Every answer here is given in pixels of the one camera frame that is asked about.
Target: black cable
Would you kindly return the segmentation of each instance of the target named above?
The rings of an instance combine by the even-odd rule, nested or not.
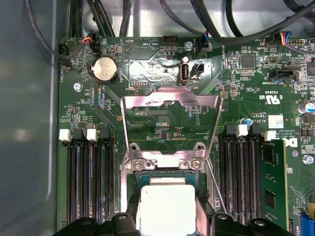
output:
[[[119,30],[119,37],[126,37],[128,33],[128,26],[131,14],[130,0],[124,0],[123,2],[123,20]]]
[[[97,12],[97,9],[95,7],[93,0],[87,0],[87,1],[88,1],[89,6],[90,6],[91,12],[93,14],[94,20],[97,24],[100,35],[103,37],[106,37],[105,27],[103,25],[102,19],[100,18],[100,15]]]
[[[104,26],[106,28],[106,32],[107,32],[107,35],[109,37],[115,37],[115,33],[114,33],[114,30],[110,24],[110,21],[109,21],[109,18],[108,18],[108,15],[104,9],[104,6],[102,4],[102,2],[100,0],[94,0],[95,2],[95,6],[96,6],[96,9],[98,11],[98,13],[100,14],[102,20],[103,20],[103,23],[104,23]]]
[[[31,5],[31,0],[24,0],[24,4],[25,4],[25,8],[27,10],[27,14],[28,14],[28,18],[31,24],[32,29],[35,32],[36,37],[38,38],[38,40],[40,41],[40,43],[43,45],[43,47],[50,52],[51,54],[55,55],[57,58],[60,58],[62,60],[69,60],[73,57],[75,57],[80,51],[81,49],[84,47],[84,44],[80,44],[76,49],[74,49],[74,51],[68,55],[68,56],[64,56],[61,55],[59,53],[57,53],[55,50],[53,50],[48,43],[45,41],[43,35],[41,34],[36,21],[35,21],[35,17],[33,14],[33,10],[32,10],[32,5]]]
[[[159,3],[161,4],[161,7],[165,11],[165,13],[168,15],[168,17],[171,18],[172,21],[174,21],[176,24],[179,24],[181,27],[185,28],[186,30],[188,30],[189,32],[191,32],[195,35],[198,35],[198,36],[203,35],[203,32],[199,32],[199,31],[191,28],[189,25],[187,25],[185,22],[183,22],[181,19],[179,19],[175,15],[175,13],[172,11],[172,9],[169,7],[169,5],[166,3],[165,0],[159,0]]]
[[[75,26],[74,26],[74,0],[70,0],[70,11],[69,11],[69,37],[73,38],[75,36]]]
[[[226,19],[227,23],[230,26],[233,34],[236,37],[243,37],[243,34],[238,29],[234,17],[233,17],[233,11],[232,11],[232,0],[225,0],[225,12],[226,12]]]
[[[283,0],[284,3],[288,8],[290,8],[291,11],[297,13],[299,10],[303,9],[305,6],[302,5],[300,2],[297,0]],[[315,25],[315,13],[310,11],[306,13],[303,17],[307,18],[310,20],[314,25]]]
[[[75,0],[75,36],[82,37],[82,0]]]
[[[205,4],[203,3],[203,0],[190,0],[197,16],[199,17],[201,23],[204,25],[204,27],[207,29],[207,31],[211,34],[212,38],[217,41],[218,43],[221,43],[226,46],[233,46],[233,45],[239,45],[244,44],[250,41],[254,41],[258,38],[265,37],[267,35],[272,34],[273,32],[278,32],[282,30],[285,27],[288,27],[298,19],[300,19],[302,16],[304,16],[307,12],[311,11],[315,7],[315,0],[312,1],[310,4],[305,6],[302,10],[298,11],[294,15],[288,17],[284,21],[269,27],[265,30],[262,30],[258,33],[254,33],[251,35],[243,36],[243,37],[236,37],[236,38],[222,38],[217,31],[216,27],[214,26],[208,11],[205,7]]]
[[[295,51],[297,53],[301,53],[304,55],[310,55],[310,54],[315,55],[315,51],[303,51],[289,44],[286,44],[285,47],[291,49],[292,51]]]

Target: motherboard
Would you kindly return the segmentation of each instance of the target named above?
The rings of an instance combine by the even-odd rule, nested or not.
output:
[[[81,42],[67,38],[60,49],[71,52]],[[289,42],[315,50],[313,39]],[[177,36],[98,38],[86,44],[60,68],[58,229],[82,216],[102,223],[125,210],[123,200],[152,175],[131,173],[122,196],[127,150],[166,155],[211,144],[214,175],[225,208],[236,221],[266,218],[304,235],[301,222],[314,224],[314,216],[308,218],[308,204],[315,203],[313,56],[267,38],[235,47]],[[156,106],[122,109],[123,97],[158,97],[160,92],[164,99],[167,88],[209,99],[217,95],[220,117],[210,106],[167,96]],[[134,168],[143,169],[141,165]],[[185,175],[197,194],[221,210],[206,172],[164,168],[156,173]]]

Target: white slot latch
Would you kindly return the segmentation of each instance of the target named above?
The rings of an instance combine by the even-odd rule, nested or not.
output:
[[[238,138],[248,135],[248,126],[246,124],[239,124],[235,134]]]
[[[274,130],[266,131],[266,133],[264,134],[265,141],[271,141],[273,139],[276,139],[276,134],[277,132]]]
[[[60,129],[59,131],[59,140],[70,142],[72,139],[69,129]]]
[[[87,131],[87,139],[89,141],[97,141],[96,129],[88,129],[88,131]]]

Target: integrated circuit chip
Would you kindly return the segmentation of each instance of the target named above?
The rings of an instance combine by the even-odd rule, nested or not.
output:
[[[255,57],[254,55],[242,55],[241,56],[242,68],[255,68]]]
[[[264,160],[266,160],[269,163],[274,163],[275,157],[274,157],[274,150],[272,146],[263,146],[263,157]]]
[[[276,196],[275,196],[275,194],[266,190],[265,191],[265,202],[268,206],[275,209],[276,208]]]
[[[315,77],[315,63],[306,64],[307,77]]]

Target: usb port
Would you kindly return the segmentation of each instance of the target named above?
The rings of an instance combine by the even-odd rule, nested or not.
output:
[[[186,82],[189,80],[189,65],[181,64],[181,80]]]

